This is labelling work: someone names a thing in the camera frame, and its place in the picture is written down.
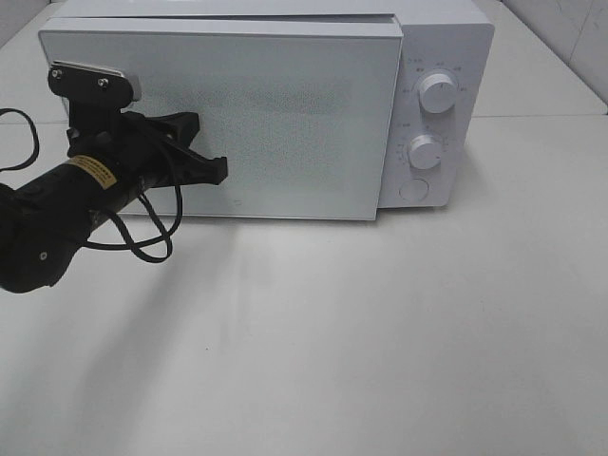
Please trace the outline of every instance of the yellow label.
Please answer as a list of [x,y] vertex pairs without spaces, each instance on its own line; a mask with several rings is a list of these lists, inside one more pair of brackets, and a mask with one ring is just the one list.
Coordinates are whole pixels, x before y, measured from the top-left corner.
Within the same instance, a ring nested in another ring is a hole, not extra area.
[[86,155],[77,155],[76,157],[72,157],[66,161],[66,164],[73,164],[74,166],[78,166],[83,171],[86,171],[102,186],[104,190],[107,190],[117,182],[116,177],[109,169],[107,169],[107,167],[105,167],[103,163],[95,159],[91,159]]

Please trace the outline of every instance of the white wall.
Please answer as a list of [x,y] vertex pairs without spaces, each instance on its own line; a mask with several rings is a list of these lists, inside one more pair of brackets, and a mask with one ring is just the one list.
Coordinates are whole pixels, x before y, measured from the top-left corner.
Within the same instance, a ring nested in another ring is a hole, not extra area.
[[570,66],[608,101],[608,0],[595,0]]
[[0,0],[0,47],[46,5],[48,0]]
[[504,0],[608,102],[608,0]]

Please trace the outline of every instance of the microwave door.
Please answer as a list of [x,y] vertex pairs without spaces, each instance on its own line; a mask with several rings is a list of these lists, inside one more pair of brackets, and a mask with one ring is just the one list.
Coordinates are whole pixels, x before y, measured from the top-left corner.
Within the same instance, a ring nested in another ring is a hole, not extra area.
[[[374,219],[400,26],[390,16],[255,19],[53,18],[41,41],[50,62],[137,75],[131,110],[199,114],[192,148],[227,157],[229,176],[184,187],[185,214]],[[170,189],[149,196],[175,212]]]

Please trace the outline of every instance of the control knob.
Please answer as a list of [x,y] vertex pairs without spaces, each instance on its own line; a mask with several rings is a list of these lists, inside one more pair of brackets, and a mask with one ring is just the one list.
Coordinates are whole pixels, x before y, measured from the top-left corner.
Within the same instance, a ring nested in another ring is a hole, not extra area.
[[446,70],[438,70],[425,76],[418,86],[420,105],[430,114],[441,114],[456,104],[458,83]]
[[409,163],[416,169],[430,169],[440,163],[443,149],[434,136],[421,135],[409,143]]

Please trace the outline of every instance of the white table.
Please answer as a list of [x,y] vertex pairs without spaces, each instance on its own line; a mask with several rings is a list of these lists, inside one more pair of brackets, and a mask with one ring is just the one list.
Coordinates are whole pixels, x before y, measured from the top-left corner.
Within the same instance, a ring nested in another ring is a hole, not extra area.
[[[476,117],[608,112],[606,104],[503,4],[476,2],[496,24]],[[0,106],[21,107],[37,123],[67,121],[61,102],[48,90],[47,62],[36,35],[60,6],[49,5],[0,48]],[[15,116],[0,118],[0,124],[15,122],[22,121]]]
[[447,209],[80,252],[2,295],[0,454],[604,454],[607,142],[600,116],[475,119]]

